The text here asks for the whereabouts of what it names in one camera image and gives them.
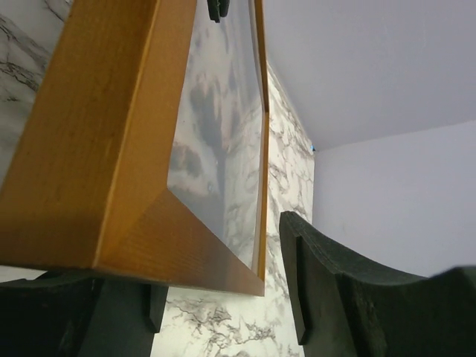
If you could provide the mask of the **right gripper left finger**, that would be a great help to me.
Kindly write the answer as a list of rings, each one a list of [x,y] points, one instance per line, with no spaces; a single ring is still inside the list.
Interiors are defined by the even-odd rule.
[[[46,272],[1,284],[2,356],[150,356],[167,287]]]

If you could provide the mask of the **wooden picture frame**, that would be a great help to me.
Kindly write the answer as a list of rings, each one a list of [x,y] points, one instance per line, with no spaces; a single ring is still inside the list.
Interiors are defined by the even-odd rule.
[[[196,1],[75,1],[1,187],[1,264],[265,291],[269,108],[257,264],[169,189]]]

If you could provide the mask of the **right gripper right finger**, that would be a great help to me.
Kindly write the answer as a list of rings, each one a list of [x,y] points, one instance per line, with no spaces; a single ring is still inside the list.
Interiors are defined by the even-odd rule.
[[[373,261],[282,212],[283,264],[306,356],[473,356],[475,268],[421,277]]]

